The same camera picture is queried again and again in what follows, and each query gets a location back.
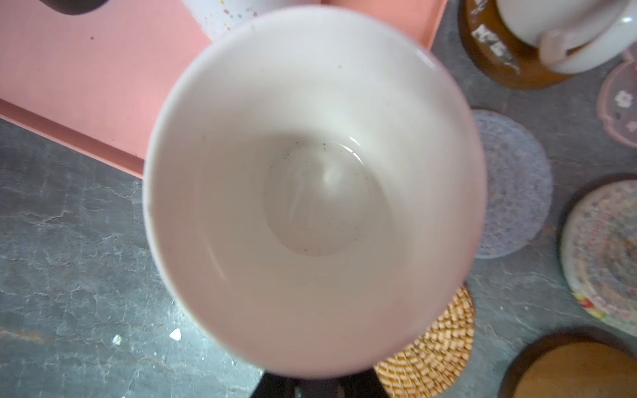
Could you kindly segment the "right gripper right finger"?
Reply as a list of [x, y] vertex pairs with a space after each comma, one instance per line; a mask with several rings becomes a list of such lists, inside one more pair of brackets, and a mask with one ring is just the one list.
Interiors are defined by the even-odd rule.
[[369, 368], [350, 376], [328, 379], [320, 387], [318, 397], [323, 398], [389, 398], [376, 371]]

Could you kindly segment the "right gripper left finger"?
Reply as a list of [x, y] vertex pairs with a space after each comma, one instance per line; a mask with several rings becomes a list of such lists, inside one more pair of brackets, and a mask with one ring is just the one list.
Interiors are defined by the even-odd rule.
[[313, 381], [278, 376], [265, 372], [250, 398], [318, 397], [319, 387]]

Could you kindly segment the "woven rattan coaster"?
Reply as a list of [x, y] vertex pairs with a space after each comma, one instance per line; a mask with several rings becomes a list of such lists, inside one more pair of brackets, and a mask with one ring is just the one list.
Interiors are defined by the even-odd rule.
[[388, 395], [436, 397], [451, 387], [469, 363], [474, 320], [474, 302], [464, 285], [423, 335], [374, 367]]

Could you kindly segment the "lavender mug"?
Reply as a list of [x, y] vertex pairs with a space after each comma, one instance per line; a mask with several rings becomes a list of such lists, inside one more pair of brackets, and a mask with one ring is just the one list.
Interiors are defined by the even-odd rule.
[[177, 80], [144, 162], [144, 225], [207, 334], [277, 375], [330, 378], [443, 312], [474, 262], [486, 182], [472, 110], [429, 51], [346, 8], [285, 8]]

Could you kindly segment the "large round wooden coaster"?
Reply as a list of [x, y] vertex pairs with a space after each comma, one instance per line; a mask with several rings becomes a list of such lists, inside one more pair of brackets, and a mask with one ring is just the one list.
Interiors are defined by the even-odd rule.
[[635, 397], [636, 351], [599, 328], [565, 328], [512, 361], [499, 397]]

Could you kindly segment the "grey blue woven coaster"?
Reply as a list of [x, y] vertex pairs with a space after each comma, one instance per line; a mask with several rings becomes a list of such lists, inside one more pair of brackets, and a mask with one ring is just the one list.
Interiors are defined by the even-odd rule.
[[521, 250], [542, 230], [552, 204], [552, 170], [522, 124], [486, 109], [473, 115], [488, 174], [487, 216], [475, 257], [491, 260]]

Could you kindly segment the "colourful zigzag woven coaster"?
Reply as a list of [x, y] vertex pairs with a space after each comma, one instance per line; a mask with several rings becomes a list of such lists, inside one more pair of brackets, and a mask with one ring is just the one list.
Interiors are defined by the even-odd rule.
[[562, 230], [560, 262], [579, 305], [607, 325], [636, 335], [636, 181], [585, 195]]

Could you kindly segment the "dark brown cork coaster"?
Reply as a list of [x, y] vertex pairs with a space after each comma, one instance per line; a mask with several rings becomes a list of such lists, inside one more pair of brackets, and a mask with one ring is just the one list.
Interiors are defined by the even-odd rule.
[[460, 1], [458, 27], [471, 61], [501, 86], [541, 90], [571, 78], [542, 65], [538, 50], [507, 29], [495, 1]]

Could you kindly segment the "pink flower coaster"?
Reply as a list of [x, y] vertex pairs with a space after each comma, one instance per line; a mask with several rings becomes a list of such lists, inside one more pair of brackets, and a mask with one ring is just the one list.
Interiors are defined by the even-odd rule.
[[597, 101], [602, 129], [617, 142], [636, 149], [636, 43], [621, 54], [622, 63], [605, 78]]

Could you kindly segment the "white mug red inside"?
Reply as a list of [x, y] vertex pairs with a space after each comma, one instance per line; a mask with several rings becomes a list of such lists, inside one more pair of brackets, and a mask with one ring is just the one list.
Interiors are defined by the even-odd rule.
[[636, 41], [636, 2], [497, 1], [517, 39], [538, 51], [550, 71], [573, 75], [600, 66]]

